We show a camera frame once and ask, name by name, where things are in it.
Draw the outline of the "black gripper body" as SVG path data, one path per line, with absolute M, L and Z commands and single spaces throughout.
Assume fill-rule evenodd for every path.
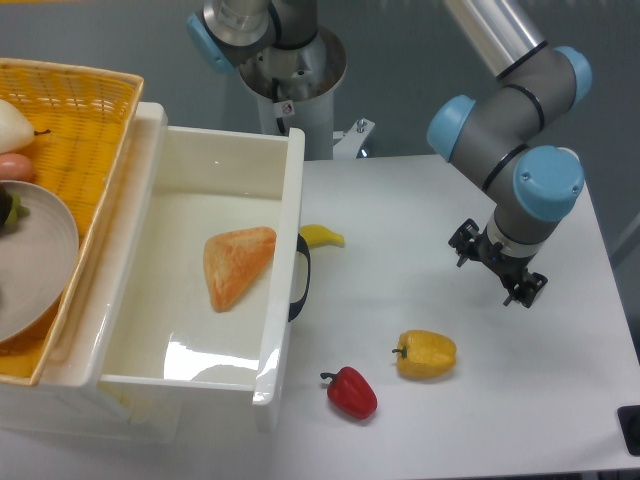
M 504 245 L 500 242 L 491 243 L 485 232 L 475 236 L 473 245 L 474 259 L 493 272 L 505 289 L 516 289 L 532 279 L 528 270 L 530 257 L 519 258 L 504 254 Z

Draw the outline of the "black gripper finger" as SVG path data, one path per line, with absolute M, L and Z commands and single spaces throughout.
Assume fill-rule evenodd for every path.
M 503 305 L 509 306 L 516 302 L 524 307 L 531 307 L 547 282 L 547 277 L 537 272 L 520 271 L 503 275 L 502 285 L 508 292 Z
M 478 225 L 471 218 L 467 219 L 448 241 L 448 245 L 455 250 L 458 257 L 457 267 L 462 267 L 468 260 L 480 260 L 480 242 L 481 232 Z

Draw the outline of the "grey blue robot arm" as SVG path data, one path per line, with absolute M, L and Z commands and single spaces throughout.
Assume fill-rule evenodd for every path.
M 450 99 L 427 129 L 433 150 L 495 203 L 485 227 L 466 221 L 449 244 L 460 262 L 491 270 L 510 301 L 530 307 L 547 280 L 529 262 L 572 210 L 584 172 L 572 151 L 529 141 L 585 97 L 591 67 L 572 48 L 550 47 L 513 1 L 449 1 L 446 9 L 500 85 L 483 101 Z M 315 2 L 208 1 L 187 29 L 213 70 L 240 74 L 264 133 L 303 131 L 310 160 L 352 153 L 333 132 L 346 54 L 320 26 Z

